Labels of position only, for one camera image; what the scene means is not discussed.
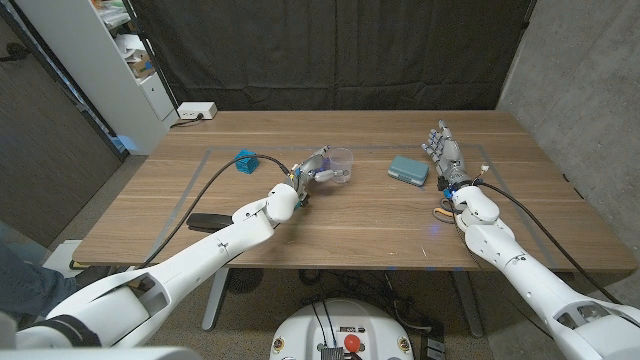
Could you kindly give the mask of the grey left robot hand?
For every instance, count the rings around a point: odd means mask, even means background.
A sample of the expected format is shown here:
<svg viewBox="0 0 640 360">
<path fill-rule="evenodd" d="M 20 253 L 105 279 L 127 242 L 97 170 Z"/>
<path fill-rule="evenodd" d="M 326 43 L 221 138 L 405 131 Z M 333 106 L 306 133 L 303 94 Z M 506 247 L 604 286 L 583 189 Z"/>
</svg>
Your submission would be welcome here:
<svg viewBox="0 0 640 360">
<path fill-rule="evenodd" d="M 305 159 L 301 164 L 296 164 L 290 170 L 286 183 L 297 193 L 299 200 L 306 195 L 306 185 L 311 182 L 326 182 L 340 176 L 351 174 L 350 170 L 332 170 L 324 166 L 328 160 L 330 146 L 324 146 Z"/>
</svg>

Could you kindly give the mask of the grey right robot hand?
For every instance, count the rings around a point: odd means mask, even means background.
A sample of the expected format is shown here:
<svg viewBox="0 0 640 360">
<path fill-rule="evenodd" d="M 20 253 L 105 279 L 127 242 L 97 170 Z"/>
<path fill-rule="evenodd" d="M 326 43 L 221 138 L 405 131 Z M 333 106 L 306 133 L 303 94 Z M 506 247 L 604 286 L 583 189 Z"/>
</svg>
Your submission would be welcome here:
<svg viewBox="0 0 640 360">
<path fill-rule="evenodd" d="M 459 144 L 442 119 L 438 120 L 438 126 L 439 129 L 432 129 L 427 142 L 422 144 L 422 149 L 436 165 L 438 190 L 444 191 L 450 187 L 457 190 L 470 185 L 471 177 L 467 174 Z"/>
</svg>

